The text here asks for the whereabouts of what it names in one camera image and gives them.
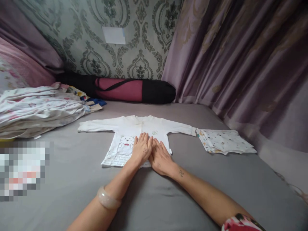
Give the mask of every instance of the hand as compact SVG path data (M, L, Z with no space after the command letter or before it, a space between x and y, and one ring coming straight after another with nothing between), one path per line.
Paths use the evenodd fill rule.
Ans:
M172 172L177 168L177 164L173 162L164 143L162 141L159 143L156 138L153 141L152 154L149 157L149 162L155 172L169 177L171 177Z
M148 133L141 133L139 138L135 137L133 153L130 160L140 167L147 161L152 152L153 136L149 138Z

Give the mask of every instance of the gray bed sheet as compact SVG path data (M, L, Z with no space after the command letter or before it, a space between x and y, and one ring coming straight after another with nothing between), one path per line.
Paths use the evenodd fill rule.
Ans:
M57 128L36 141L53 141L54 153L40 189L0 204L0 230L65 230L121 169L102 168L113 132L77 133L79 122L153 115L203 129L228 129L202 105L108 102L104 110ZM173 159L242 205L266 230L308 230L308 206L256 154L206 153L200 140L169 134ZM172 180L142 168L131 182L109 230L219 230Z

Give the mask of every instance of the baby onesie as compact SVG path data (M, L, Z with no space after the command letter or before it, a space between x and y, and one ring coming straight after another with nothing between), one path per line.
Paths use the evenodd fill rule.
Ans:
M80 123L78 132L114 131L112 143L102 166L124 166L132 155L135 136L146 132L149 136L163 141L169 151L168 133L185 133L196 136L196 128L178 122L154 116L135 115L104 120L92 120ZM142 167L150 167L146 161Z

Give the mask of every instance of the red bag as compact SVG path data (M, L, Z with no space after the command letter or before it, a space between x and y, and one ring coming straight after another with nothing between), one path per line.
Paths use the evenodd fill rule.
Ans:
M153 104L171 103L175 99L175 88L160 80L109 79L77 73L61 73L57 80L92 98Z

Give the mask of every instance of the translucent bangle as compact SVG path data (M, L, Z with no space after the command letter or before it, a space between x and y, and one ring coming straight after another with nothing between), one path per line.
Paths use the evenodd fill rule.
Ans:
M104 187L105 186L100 187L99 190L97 191L98 200L100 201L102 206L104 206L107 209L111 209L111 210L119 208L121 205L121 201L118 201L110 197L106 193Z

